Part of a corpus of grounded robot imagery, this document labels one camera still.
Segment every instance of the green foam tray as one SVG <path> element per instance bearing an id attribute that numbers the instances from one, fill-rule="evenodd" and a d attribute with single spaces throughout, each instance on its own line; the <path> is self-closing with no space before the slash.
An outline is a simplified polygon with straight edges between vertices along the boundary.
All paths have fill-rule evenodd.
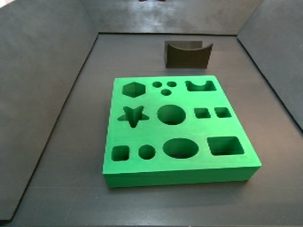
<path id="1" fill-rule="evenodd" d="M 110 188 L 244 181 L 260 166 L 215 76 L 115 80 L 103 164 Z"/>

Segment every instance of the gray wall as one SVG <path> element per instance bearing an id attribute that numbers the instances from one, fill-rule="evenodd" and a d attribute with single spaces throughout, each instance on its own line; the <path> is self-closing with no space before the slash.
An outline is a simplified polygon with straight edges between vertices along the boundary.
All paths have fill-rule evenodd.
<path id="1" fill-rule="evenodd" d="M 303 129 L 303 1 L 266 0 L 238 39 Z"/>
<path id="2" fill-rule="evenodd" d="M 12 217 L 96 31 L 79 0 L 0 9 L 0 220 Z"/>
<path id="3" fill-rule="evenodd" d="M 80 0 L 102 33 L 238 35 L 262 0 Z"/>

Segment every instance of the square cutout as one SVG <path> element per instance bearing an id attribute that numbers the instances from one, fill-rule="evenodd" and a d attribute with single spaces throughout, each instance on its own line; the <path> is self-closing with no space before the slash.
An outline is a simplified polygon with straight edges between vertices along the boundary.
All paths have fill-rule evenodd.
<path id="1" fill-rule="evenodd" d="M 226 108 L 226 107 L 216 107 L 214 109 L 215 111 L 215 114 L 219 118 L 226 118 L 226 117 L 231 117 L 231 113 L 230 113 L 230 110 Z"/>
<path id="2" fill-rule="evenodd" d="M 211 118 L 211 114 L 207 108 L 195 108 L 194 114 L 198 119 Z"/>
<path id="3" fill-rule="evenodd" d="M 208 137 L 207 143 L 215 156 L 244 154 L 238 137 Z"/>
<path id="4" fill-rule="evenodd" d="M 111 159 L 114 161 L 127 160 L 130 158 L 130 147 L 127 145 L 114 146 Z"/>

